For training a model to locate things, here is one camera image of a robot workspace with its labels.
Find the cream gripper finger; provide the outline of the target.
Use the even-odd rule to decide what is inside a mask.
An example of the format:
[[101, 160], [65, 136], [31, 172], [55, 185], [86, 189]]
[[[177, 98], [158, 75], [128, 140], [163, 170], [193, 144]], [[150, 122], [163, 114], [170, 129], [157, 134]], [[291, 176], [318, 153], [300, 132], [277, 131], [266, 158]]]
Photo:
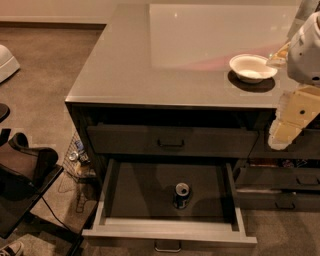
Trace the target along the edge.
[[267, 60], [266, 65], [276, 69], [285, 67], [289, 46], [290, 43], [286, 43], [277, 52], [273, 53]]
[[268, 145], [274, 150], [286, 149], [319, 114], [319, 87], [303, 85], [285, 91], [269, 129]]

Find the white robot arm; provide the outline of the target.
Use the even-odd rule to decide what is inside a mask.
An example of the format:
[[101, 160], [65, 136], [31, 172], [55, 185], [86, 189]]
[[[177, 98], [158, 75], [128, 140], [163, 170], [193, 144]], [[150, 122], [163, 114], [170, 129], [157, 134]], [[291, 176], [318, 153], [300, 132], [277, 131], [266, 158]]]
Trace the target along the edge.
[[315, 0], [302, 0], [288, 37], [267, 60], [269, 67], [285, 67], [299, 84], [279, 99], [268, 138], [274, 150], [287, 148], [320, 114], [320, 12]]

